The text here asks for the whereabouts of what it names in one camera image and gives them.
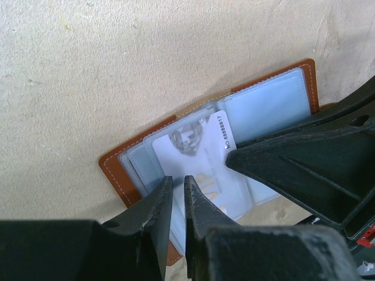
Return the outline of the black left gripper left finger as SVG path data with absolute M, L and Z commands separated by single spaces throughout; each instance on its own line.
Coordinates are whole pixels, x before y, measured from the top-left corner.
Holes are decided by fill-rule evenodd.
M 1 221 L 2 280 L 164 280 L 173 180 L 116 217 Z

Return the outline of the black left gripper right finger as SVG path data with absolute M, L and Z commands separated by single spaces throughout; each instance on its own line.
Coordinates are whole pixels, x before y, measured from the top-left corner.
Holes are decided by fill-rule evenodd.
M 184 182 L 191 280 L 357 280 L 343 237 L 321 225 L 242 226 Z

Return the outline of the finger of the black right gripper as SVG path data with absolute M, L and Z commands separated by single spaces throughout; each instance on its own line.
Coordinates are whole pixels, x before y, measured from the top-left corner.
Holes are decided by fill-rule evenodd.
M 374 80 L 294 126 L 242 143 L 226 165 L 358 233 L 374 220 Z

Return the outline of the white credit card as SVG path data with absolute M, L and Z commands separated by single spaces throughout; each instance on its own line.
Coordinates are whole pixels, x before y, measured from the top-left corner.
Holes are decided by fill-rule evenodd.
M 152 148 L 164 175 L 173 177 L 173 199 L 181 213 L 185 176 L 193 176 L 203 195 L 233 220 L 252 208 L 244 178 L 225 164 L 228 153 L 236 149 L 225 111 L 178 125 L 156 137 Z

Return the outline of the brown leather card holder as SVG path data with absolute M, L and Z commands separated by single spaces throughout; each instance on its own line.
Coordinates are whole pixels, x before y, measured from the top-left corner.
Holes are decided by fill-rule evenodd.
M 319 111 L 315 62 L 302 59 L 273 73 L 209 95 L 104 154 L 98 164 L 127 207 L 173 178 L 167 264 L 185 254 L 184 178 L 237 220 L 276 191 L 229 169 L 244 141 L 275 132 Z

